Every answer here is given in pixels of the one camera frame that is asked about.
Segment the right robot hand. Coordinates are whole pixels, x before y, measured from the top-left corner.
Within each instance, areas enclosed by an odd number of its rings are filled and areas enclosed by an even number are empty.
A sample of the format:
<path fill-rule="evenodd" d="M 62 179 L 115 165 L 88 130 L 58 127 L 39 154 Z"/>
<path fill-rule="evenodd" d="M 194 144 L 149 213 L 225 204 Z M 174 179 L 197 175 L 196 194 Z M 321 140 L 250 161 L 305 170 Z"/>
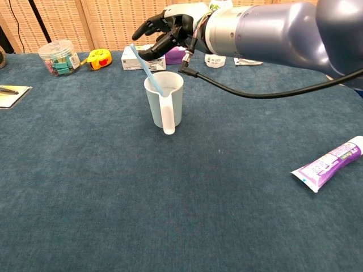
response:
<path fill-rule="evenodd" d="M 145 61 L 151 61 L 165 55 L 174 47 L 190 47 L 199 21 L 209 11 L 209 7 L 203 2 L 173 4 L 165 7 L 160 14 L 146 19 L 134 32 L 133 41 L 138 40 L 142 35 L 161 33 L 151 48 L 139 51 L 138 55 Z"/>

